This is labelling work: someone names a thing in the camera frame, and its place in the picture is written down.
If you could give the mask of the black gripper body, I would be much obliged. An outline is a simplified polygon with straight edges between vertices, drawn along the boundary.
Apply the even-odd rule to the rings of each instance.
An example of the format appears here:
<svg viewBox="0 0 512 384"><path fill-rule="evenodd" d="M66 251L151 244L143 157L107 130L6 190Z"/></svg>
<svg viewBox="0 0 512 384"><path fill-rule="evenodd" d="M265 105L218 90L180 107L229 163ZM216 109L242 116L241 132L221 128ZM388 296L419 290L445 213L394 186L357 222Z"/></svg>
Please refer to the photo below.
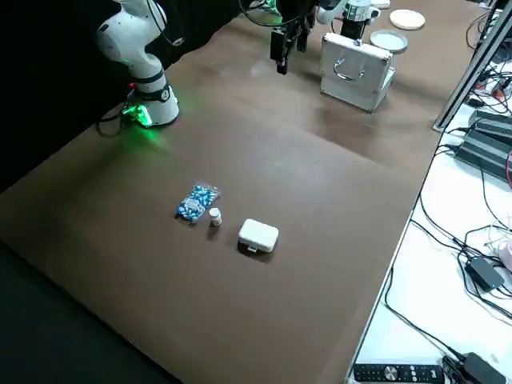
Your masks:
<svg viewBox="0 0 512 384"><path fill-rule="evenodd" d="M365 28L366 20L354 21L344 18L342 21L342 36L352 40L361 40Z"/></svg>
<svg viewBox="0 0 512 384"><path fill-rule="evenodd" d="M278 28L288 25L298 25L305 23L306 27L312 29L315 21L315 11L318 6L316 0L277 0L277 11L282 16Z"/></svg>

